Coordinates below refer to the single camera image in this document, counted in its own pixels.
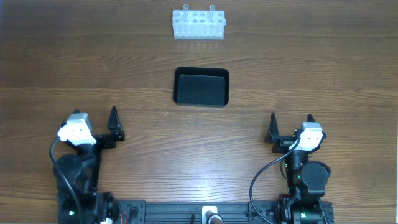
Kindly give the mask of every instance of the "white plastic part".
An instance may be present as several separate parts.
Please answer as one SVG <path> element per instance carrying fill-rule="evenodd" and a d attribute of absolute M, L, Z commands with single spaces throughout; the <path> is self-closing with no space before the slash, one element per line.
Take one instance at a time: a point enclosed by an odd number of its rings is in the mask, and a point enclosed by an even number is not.
<path fill-rule="evenodd" d="M 224 39 L 224 11 L 216 11 L 214 5 L 210 6 L 209 11 L 188 8 L 188 4 L 185 4 L 183 10 L 173 11 L 174 39 Z"/>
<path fill-rule="evenodd" d="M 300 134 L 300 144 L 295 150 L 311 151 L 318 147 L 323 137 L 321 125 L 318 122 L 303 122 L 302 129 L 304 131 Z"/>
<path fill-rule="evenodd" d="M 91 135 L 91 124 L 86 113 L 71 114 L 66 125 L 60 128 L 57 135 L 61 141 L 69 140 L 75 146 L 96 143 Z"/>

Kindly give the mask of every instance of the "wooden tabletop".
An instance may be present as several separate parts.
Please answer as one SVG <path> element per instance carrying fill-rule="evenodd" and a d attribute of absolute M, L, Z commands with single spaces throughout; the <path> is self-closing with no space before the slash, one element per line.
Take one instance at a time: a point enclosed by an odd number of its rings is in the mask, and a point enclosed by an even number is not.
<path fill-rule="evenodd" d="M 174 40 L 184 3 L 224 10 L 225 39 Z M 0 12 L 0 222 L 56 222 L 48 147 L 75 108 L 107 133 L 112 105 L 126 141 L 104 151 L 99 188 L 117 198 L 248 202 L 280 156 L 263 141 L 271 113 L 284 135 L 311 113 L 335 220 L 395 221 L 398 1 L 5 0 Z M 229 103 L 176 105 L 180 66 L 227 69 Z M 274 166 L 254 198 L 286 188 Z"/>

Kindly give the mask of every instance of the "wooden table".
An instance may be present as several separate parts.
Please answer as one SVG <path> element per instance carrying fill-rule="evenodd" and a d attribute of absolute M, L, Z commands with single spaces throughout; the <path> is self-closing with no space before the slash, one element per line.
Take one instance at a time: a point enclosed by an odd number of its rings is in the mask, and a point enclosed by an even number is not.
<path fill-rule="evenodd" d="M 184 3 L 224 10 L 225 40 L 174 40 Z M 398 1 L 4 0 L 1 22 L 0 222 L 56 222 L 48 147 L 75 108 L 107 133 L 112 105 L 126 141 L 103 153 L 99 187 L 117 198 L 247 202 L 280 156 L 263 142 L 271 113 L 286 135 L 312 113 L 336 221 L 394 222 Z M 176 105 L 179 66 L 229 70 L 229 103 Z M 283 193 L 279 166 L 254 189 Z"/>

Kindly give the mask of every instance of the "black metal base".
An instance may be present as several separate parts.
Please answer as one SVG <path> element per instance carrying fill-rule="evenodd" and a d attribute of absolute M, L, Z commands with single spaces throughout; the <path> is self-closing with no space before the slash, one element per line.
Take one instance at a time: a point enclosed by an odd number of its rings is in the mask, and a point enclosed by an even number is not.
<path fill-rule="evenodd" d="M 218 214 L 223 217 L 226 224 L 266 223 L 254 211 L 250 202 L 145 202 L 144 200 L 118 202 L 122 211 L 126 212 L 127 224 L 201 224 L 201 209 L 205 205 L 217 206 Z M 267 218 L 273 219 L 277 202 L 254 201 L 254 203 Z M 330 223 L 334 224 L 332 204 L 323 202 L 322 205 Z"/>

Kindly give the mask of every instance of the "brown wood surface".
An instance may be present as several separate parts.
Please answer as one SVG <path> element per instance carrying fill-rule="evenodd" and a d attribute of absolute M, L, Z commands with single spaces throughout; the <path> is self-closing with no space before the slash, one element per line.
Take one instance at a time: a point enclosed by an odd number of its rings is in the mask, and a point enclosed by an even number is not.
<path fill-rule="evenodd" d="M 174 40 L 184 3 L 225 10 L 225 40 Z M 126 141 L 104 152 L 99 187 L 117 198 L 247 202 L 254 174 L 280 156 L 263 143 L 271 113 L 281 134 L 312 113 L 328 135 L 312 159 L 332 169 L 336 221 L 395 222 L 398 1 L 0 4 L 0 222 L 56 222 L 59 124 L 79 108 L 103 133 L 112 105 Z M 228 105 L 176 105 L 179 66 L 229 70 Z M 278 166 L 254 189 L 282 193 Z"/>

